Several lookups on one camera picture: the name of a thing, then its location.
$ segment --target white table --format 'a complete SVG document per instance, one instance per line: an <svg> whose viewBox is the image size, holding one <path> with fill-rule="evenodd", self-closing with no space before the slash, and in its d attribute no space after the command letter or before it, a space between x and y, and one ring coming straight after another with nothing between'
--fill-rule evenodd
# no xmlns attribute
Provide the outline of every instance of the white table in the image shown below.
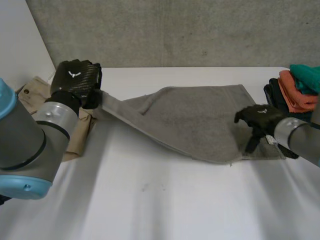
<svg viewBox="0 0 320 240"><path fill-rule="evenodd" d="M124 100L166 86L243 84L265 103L280 67L108 68ZM48 196L0 209L2 240L318 240L320 168L304 159L215 165L100 122L83 157L63 163Z"/></svg>

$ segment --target concrete wall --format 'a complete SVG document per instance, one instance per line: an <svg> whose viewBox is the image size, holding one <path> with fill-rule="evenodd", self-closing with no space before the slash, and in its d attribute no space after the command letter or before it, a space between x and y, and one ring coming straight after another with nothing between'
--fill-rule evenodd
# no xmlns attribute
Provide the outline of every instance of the concrete wall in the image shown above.
<svg viewBox="0 0 320 240"><path fill-rule="evenodd" d="M57 65L320 65L320 0L27 0Z"/></svg>

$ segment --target towel fold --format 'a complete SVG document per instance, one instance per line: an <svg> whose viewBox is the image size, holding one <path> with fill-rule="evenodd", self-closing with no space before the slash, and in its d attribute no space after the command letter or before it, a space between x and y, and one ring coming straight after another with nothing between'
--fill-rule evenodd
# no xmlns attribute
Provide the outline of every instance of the towel fold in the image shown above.
<svg viewBox="0 0 320 240"><path fill-rule="evenodd" d="M302 64L290 65L290 71L295 78L295 86L303 94L320 93L320 66L310 67Z"/></svg>
<svg viewBox="0 0 320 240"><path fill-rule="evenodd" d="M288 105L290 113L305 113L313 111L318 102L318 96L302 94L295 85L295 80L289 70L279 73L279 87Z"/></svg>

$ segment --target towel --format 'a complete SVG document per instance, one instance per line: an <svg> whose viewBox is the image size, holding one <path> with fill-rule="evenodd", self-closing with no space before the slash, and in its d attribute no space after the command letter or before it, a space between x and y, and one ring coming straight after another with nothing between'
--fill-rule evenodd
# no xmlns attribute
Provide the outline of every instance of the towel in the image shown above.
<svg viewBox="0 0 320 240"><path fill-rule="evenodd" d="M303 113L293 113L289 112L288 105L281 93L278 79L271 78L269 80L269 84L267 84L264 88L264 93L267 99L268 104L276 107L277 109L281 110L285 113L288 117L293 117L296 119L300 119L302 121L310 123L312 111L303 112Z"/></svg>
<svg viewBox="0 0 320 240"><path fill-rule="evenodd" d="M245 147L252 129L234 123L237 111L255 102L242 85L165 87L125 101L103 93L102 106L93 116L110 114L165 147L195 160L230 164L239 160L283 159L278 147L261 139L249 154Z"/></svg>
<svg viewBox="0 0 320 240"><path fill-rule="evenodd" d="M316 95L302 94L295 86L295 80L289 70L279 73L279 87L288 105L290 113L305 113L313 111L318 102Z"/></svg>
<svg viewBox="0 0 320 240"><path fill-rule="evenodd" d="M35 77L19 90L18 98L26 110L33 115L41 107L46 99L50 98L50 85ZM79 110L79 118L69 145L62 161L68 161L80 157L85 149L89 131L94 125L92 110Z"/></svg>
<svg viewBox="0 0 320 240"><path fill-rule="evenodd" d="M303 94L320 93L320 66L309 67L302 64L292 64L290 71L295 78L296 88Z"/></svg>

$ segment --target gray towel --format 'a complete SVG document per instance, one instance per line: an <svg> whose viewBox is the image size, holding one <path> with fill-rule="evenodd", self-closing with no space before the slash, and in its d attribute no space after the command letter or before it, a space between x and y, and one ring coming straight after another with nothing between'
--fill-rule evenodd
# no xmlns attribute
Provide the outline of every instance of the gray towel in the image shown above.
<svg viewBox="0 0 320 240"><path fill-rule="evenodd" d="M284 159L266 139L252 153L244 153L252 129L235 113L255 104L242 85L165 87L150 95L119 101L103 93L99 120L109 114L161 143L190 156L217 164L238 160Z"/></svg>

